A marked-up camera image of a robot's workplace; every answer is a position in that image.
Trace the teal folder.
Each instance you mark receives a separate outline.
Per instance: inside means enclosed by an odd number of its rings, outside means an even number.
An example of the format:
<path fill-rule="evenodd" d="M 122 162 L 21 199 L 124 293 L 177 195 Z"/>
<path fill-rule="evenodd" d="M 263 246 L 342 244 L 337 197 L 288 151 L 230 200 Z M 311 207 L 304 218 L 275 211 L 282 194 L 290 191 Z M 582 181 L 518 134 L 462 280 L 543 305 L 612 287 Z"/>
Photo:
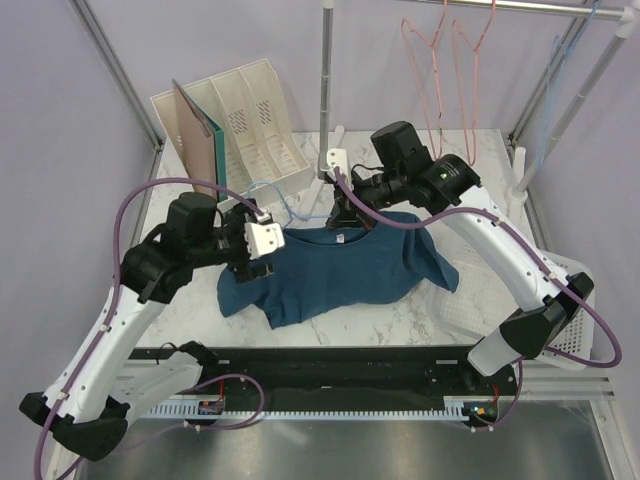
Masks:
<path fill-rule="evenodd" d="M 226 145 L 223 129 L 204 111 L 201 111 L 206 125 L 207 151 L 210 164 L 210 180 L 227 186 Z"/>

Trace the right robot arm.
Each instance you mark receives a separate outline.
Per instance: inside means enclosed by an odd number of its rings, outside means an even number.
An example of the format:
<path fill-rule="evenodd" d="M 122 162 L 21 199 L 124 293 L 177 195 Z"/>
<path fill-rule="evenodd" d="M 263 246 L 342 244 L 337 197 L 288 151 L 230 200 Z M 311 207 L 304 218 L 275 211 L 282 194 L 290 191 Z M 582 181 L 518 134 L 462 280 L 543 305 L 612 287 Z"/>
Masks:
<path fill-rule="evenodd" d="M 517 309 L 479 340 L 458 368 L 467 392 L 483 392 L 508 364 L 538 357 L 582 311 L 594 289 L 588 274 L 569 274 L 524 238 L 503 215 L 476 172 L 459 156 L 433 159 L 414 126 L 397 121 L 371 142 L 380 173 L 361 179 L 340 148 L 319 159 L 319 175 L 337 189 L 337 208 L 358 221 L 386 222 L 382 209 L 409 202 L 442 221 L 488 264 L 506 285 Z"/>

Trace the blue t shirt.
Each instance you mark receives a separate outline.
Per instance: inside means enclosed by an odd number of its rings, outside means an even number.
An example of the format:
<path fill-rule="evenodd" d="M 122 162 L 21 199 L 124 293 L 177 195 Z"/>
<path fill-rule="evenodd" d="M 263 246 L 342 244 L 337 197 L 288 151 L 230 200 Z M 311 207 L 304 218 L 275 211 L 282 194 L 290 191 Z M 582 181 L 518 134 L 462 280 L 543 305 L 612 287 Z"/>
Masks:
<path fill-rule="evenodd" d="M 424 229 L 377 223 L 371 229 L 286 229 L 285 248 L 263 258 L 273 273 L 247 283 L 224 270 L 217 283 L 221 314 L 253 305 L 271 328 L 286 327 L 356 304 L 399 301 L 427 280 L 451 293 L 459 273 Z"/>

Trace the brown cardboard folder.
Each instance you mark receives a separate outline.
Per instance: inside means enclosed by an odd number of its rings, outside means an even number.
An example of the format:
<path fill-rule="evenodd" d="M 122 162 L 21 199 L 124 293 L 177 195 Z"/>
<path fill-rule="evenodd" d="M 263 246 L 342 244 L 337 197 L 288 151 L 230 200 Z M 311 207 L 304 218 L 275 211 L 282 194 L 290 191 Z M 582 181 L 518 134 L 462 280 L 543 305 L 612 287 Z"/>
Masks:
<path fill-rule="evenodd" d="M 184 88 L 172 80 L 182 161 L 192 179 L 215 183 L 214 130 Z"/>

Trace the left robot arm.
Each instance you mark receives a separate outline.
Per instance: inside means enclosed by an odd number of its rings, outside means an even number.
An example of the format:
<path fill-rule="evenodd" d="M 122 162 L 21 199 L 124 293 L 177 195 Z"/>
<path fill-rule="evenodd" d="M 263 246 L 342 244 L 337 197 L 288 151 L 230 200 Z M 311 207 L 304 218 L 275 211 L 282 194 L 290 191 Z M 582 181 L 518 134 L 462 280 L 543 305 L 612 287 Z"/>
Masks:
<path fill-rule="evenodd" d="M 280 224 L 254 200 L 217 221 L 216 200 L 187 192 L 172 201 L 164 223 L 124 255 L 107 303 L 59 378 L 27 394 L 19 409 L 67 450 L 99 461 L 129 426 L 172 395 L 208 393 L 219 382 L 216 355 L 190 341 L 131 380 L 120 374 L 137 342 L 199 268 L 227 265 L 240 283 L 268 276 L 263 257 L 284 247 Z"/>

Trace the white clothes rack foot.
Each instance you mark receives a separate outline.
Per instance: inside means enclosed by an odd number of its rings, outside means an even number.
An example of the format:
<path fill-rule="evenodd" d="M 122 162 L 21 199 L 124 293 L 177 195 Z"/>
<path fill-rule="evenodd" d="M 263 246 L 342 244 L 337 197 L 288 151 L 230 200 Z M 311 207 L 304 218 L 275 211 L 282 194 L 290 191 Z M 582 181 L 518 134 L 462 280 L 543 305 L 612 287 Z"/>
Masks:
<path fill-rule="evenodd" d="M 342 125 L 337 125 L 332 133 L 328 136 L 328 146 L 332 148 L 338 148 L 341 146 L 345 135 L 345 128 Z M 315 206 L 320 198 L 324 182 L 319 178 L 315 178 L 302 197 L 298 206 L 298 214 L 303 218 L 311 218 L 315 215 Z"/>

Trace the white plastic laundry basket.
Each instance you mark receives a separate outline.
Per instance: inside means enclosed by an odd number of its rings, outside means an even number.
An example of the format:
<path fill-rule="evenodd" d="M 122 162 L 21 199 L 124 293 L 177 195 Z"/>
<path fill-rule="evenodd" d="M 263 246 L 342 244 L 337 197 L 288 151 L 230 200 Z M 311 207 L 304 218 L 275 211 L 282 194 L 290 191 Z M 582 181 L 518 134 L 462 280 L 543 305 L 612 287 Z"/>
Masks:
<path fill-rule="evenodd" d="M 515 313 L 517 304 L 500 277 L 463 239 L 447 240 L 442 255 L 458 271 L 458 287 L 453 293 L 438 288 L 431 294 L 431 317 L 441 327 L 465 337 L 467 343 L 475 343 Z M 584 368 L 578 361 L 591 355 L 594 320 L 581 306 L 570 313 L 571 319 L 537 360 L 578 371 Z"/>

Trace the white plastic file organizer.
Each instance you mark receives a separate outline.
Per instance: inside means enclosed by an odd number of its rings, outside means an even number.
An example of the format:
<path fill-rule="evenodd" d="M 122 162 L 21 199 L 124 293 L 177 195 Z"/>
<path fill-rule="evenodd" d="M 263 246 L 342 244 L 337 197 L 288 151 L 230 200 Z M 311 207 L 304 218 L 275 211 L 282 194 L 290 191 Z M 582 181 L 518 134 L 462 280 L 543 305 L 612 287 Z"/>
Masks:
<path fill-rule="evenodd" d="M 293 195 L 309 187 L 314 171 L 294 143 L 280 83 L 268 60 L 182 87 L 224 131 L 226 188 L 244 195 L 249 184 L 265 180 Z M 182 161 L 173 85 L 151 102 L 182 172 L 189 176 Z"/>

